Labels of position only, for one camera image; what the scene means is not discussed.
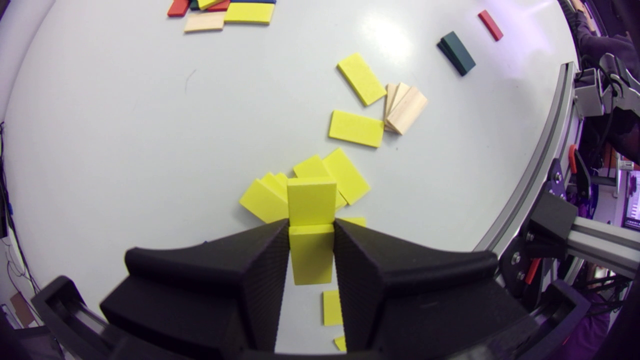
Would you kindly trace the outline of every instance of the white table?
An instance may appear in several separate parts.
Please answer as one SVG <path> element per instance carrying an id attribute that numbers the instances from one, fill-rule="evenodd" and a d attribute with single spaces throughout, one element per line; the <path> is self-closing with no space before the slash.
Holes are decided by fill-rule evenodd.
<path id="1" fill-rule="evenodd" d="M 6 115 L 6 170 L 35 277 L 73 279 L 93 310 L 139 246 L 187 247 L 259 225 L 238 199 L 266 172 L 342 147 L 372 191 L 338 216 L 470 251 L 504 207 L 576 61 L 556 0 L 280 0 L 269 27 L 183 35 L 169 0 L 58 0 Z M 504 32 L 495 42 L 477 14 Z M 436 43 L 455 31 L 477 66 L 460 77 Z M 379 149 L 327 137 L 363 108 L 335 68 L 360 52 L 383 83 L 429 98 Z M 336 352 L 321 291 L 287 274 L 276 350 Z"/>

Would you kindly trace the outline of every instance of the block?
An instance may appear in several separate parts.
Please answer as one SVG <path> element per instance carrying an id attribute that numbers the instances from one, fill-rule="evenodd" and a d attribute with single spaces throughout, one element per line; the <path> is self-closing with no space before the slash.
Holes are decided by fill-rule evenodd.
<path id="1" fill-rule="evenodd" d="M 293 172 L 296 173 L 297 177 L 327 177 L 331 176 L 329 174 L 329 170 L 324 167 L 322 159 L 318 155 L 314 155 L 311 158 L 302 161 L 293 167 Z M 342 209 L 347 205 L 347 201 L 344 200 L 340 192 L 336 189 L 335 191 L 335 209 Z"/>
<path id="2" fill-rule="evenodd" d="M 273 173 L 267 173 L 262 179 L 262 183 L 265 184 L 272 192 L 274 192 L 279 197 L 283 198 L 284 201 L 287 201 L 287 186 L 283 185 L 276 175 Z"/>
<path id="3" fill-rule="evenodd" d="M 495 41 L 499 41 L 500 39 L 502 39 L 503 37 L 502 31 L 493 20 L 493 17 L 489 15 L 489 12 L 487 12 L 486 10 L 483 10 L 481 13 L 478 14 L 478 17 L 480 18 L 480 20 L 482 20 L 482 22 L 484 23 L 486 28 L 489 30 L 489 32 L 491 33 Z"/>
<path id="4" fill-rule="evenodd" d="M 189 0 L 173 0 L 166 15 L 169 17 L 183 17 L 184 14 L 187 13 L 187 10 L 189 10 L 189 4 Z"/>
<path id="5" fill-rule="evenodd" d="M 333 339 L 333 343 L 340 351 L 347 351 L 347 340 L 344 336 Z"/>
<path id="6" fill-rule="evenodd" d="M 274 4 L 231 3 L 227 9 L 225 22 L 269 24 L 274 8 Z"/>
<path id="7" fill-rule="evenodd" d="M 219 3 L 207 8 L 208 12 L 225 12 L 229 8 L 230 0 L 222 0 Z"/>
<path id="8" fill-rule="evenodd" d="M 409 127 L 420 116 L 428 100 L 415 86 L 411 87 L 402 101 L 391 111 L 387 124 L 400 135 L 404 135 Z"/>
<path id="9" fill-rule="evenodd" d="M 206 10 L 215 4 L 218 4 L 222 0 L 198 0 L 198 7 L 200 10 Z"/>
<path id="10" fill-rule="evenodd" d="M 461 76 L 466 75 L 476 66 L 476 62 L 467 51 L 467 48 L 453 31 L 440 40 L 438 48 L 456 67 Z"/>
<path id="11" fill-rule="evenodd" d="M 295 285 L 331 283 L 333 225 L 290 226 L 289 248 Z"/>
<path id="12" fill-rule="evenodd" d="M 322 292 L 324 326 L 342 325 L 342 309 L 338 290 Z"/>
<path id="13" fill-rule="evenodd" d="M 289 223 L 291 226 L 326 225 L 335 220 L 335 192 L 332 177 L 289 179 Z"/>
<path id="14" fill-rule="evenodd" d="M 396 90 L 398 86 L 396 84 L 387 84 L 387 97 L 385 98 L 385 114 L 383 119 L 387 118 L 389 112 L 391 112 L 391 105 L 394 103 L 394 96 L 396 96 Z"/>
<path id="15" fill-rule="evenodd" d="M 198 0 L 191 0 L 191 2 L 189 3 L 189 9 L 191 9 L 191 10 L 199 10 L 200 9 L 200 5 L 198 5 Z"/>
<path id="16" fill-rule="evenodd" d="M 364 218 L 364 217 L 360 217 L 360 218 L 341 218 L 341 219 L 343 219 L 344 221 L 351 222 L 351 223 L 356 224 L 356 225 L 360 225 L 362 227 L 367 227 L 367 219 Z"/>
<path id="17" fill-rule="evenodd" d="M 281 172 L 277 173 L 277 174 L 276 174 L 276 179 L 278 180 L 278 182 L 279 182 L 280 184 L 282 184 L 282 186 L 283 186 L 285 189 L 287 188 L 287 181 L 289 180 L 289 178 L 288 178 L 285 174 L 283 174 L 283 173 L 281 173 Z"/>
<path id="18" fill-rule="evenodd" d="M 331 116 L 329 137 L 380 147 L 385 123 L 380 120 L 334 110 Z"/>
<path id="19" fill-rule="evenodd" d="M 373 104 L 387 94 L 384 86 L 359 53 L 340 61 L 338 69 L 365 106 Z"/>
<path id="20" fill-rule="evenodd" d="M 323 163 L 329 170 L 329 174 L 335 179 L 338 191 L 349 205 L 353 205 L 371 190 L 367 181 L 353 166 L 342 148 L 335 149 L 324 158 Z"/>
<path id="21" fill-rule="evenodd" d="M 192 13 L 187 17 L 184 32 L 222 30 L 224 26 L 225 13 Z"/>
<path id="22" fill-rule="evenodd" d="M 289 217 L 287 202 L 259 179 L 249 186 L 240 198 L 240 204 L 267 224 Z"/>

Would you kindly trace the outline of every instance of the screw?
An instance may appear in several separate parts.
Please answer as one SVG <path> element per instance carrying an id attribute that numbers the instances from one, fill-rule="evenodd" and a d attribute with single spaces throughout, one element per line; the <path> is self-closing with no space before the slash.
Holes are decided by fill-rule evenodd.
<path id="1" fill-rule="evenodd" d="M 515 254 L 513 254 L 513 257 L 511 258 L 511 264 L 515 265 L 515 264 L 519 263 L 520 259 L 521 259 L 520 253 L 516 252 Z"/>

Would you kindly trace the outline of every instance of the dark green block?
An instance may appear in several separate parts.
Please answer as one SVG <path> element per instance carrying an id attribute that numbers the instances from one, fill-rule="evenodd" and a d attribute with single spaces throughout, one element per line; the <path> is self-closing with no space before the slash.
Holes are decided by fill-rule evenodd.
<path id="1" fill-rule="evenodd" d="M 460 72 L 461 75 L 464 76 L 471 69 L 473 69 L 474 66 L 476 66 L 476 62 L 473 60 L 473 58 L 467 51 L 467 48 L 462 44 L 455 32 L 452 31 L 444 36 L 441 39 L 441 43 L 442 47 L 446 48 L 453 55 L 453 57 L 456 58 L 457 62 L 460 63 L 462 68 L 464 68 L 464 74 L 463 72 Z"/>

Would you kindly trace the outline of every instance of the yellow foam block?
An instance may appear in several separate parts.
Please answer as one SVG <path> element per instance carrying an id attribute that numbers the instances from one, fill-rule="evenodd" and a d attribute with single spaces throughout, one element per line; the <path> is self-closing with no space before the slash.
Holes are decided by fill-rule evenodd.
<path id="1" fill-rule="evenodd" d="M 335 149 L 322 162 L 329 170 L 329 174 L 335 179 L 340 194 L 349 205 L 353 205 L 371 190 L 367 181 L 353 166 L 342 148 Z"/>
<path id="2" fill-rule="evenodd" d="M 240 198 L 240 204 L 266 223 L 289 217 L 287 202 L 259 179 L 249 186 Z"/>
<path id="3" fill-rule="evenodd" d="M 251 22 L 269 24 L 275 4 L 230 3 L 225 22 Z"/>
<path id="4" fill-rule="evenodd" d="M 352 222 L 356 225 L 360 225 L 362 227 L 367 227 L 367 219 L 366 218 L 341 218 L 344 221 Z"/>
<path id="5" fill-rule="evenodd" d="M 293 172 L 296 173 L 298 177 L 326 177 L 331 176 L 329 171 L 324 167 L 322 163 L 322 159 L 318 155 L 313 155 L 311 158 L 302 161 L 293 167 Z M 340 192 L 336 190 L 335 192 L 335 209 L 342 209 L 346 206 L 347 201 L 344 200 Z"/>
<path id="6" fill-rule="evenodd" d="M 344 336 L 333 339 L 333 342 L 335 343 L 335 346 L 338 347 L 338 350 L 347 351 L 347 340 Z"/>
<path id="7" fill-rule="evenodd" d="M 295 285 L 331 283 L 333 225 L 290 226 L 289 248 Z"/>
<path id="8" fill-rule="evenodd" d="M 335 218 L 335 192 L 332 177 L 289 179 L 289 223 L 291 226 L 326 225 Z"/>
<path id="9" fill-rule="evenodd" d="M 342 309 L 338 290 L 323 291 L 324 326 L 342 325 Z"/>
<path id="10" fill-rule="evenodd" d="M 284 201 L 287 201 L 287 186 L 282 185 L 276 175 L 273 175 L 271 172 L 266 174 L 262 178 L 262 183 L 265 184 L 272 192 L 275 192 L 276 195 L 283 198 Z"/>
<path id="11" fill-rule="evenodd" d="M 276 179 L 278 179 L 278 182 L 280 184 L 282 184 L 282 186 L 284 186 L 284 188 L 287 188 L 287 180 L 289 180 L 289 178 L 287 178 L 287 176 L 281 172 L 276 174 Z"/>
<path id="12" fill-rule="evenodd" d="M 351 84 L 351 87 L 365 106 L 371 105 L 387 94 L 385 87 L 378 81 L 378 78 L 376 78 L 359 53 L 340 61 L 338 69 L 349 81 L 349 84 Z"/>
<path id="13" fill-rule="evenodd" d="M 334 110 L 331 116 L 330 138 L 380 147 L 384 132 L 385 123 L 380 120 L 340 110 Z"/>
<path id="14" fill-rule="evenodd" d="M 217 3 L 221 3 L 222 0 L 198 0 L 198 7 L 201 10 L 208 9 Z"/>

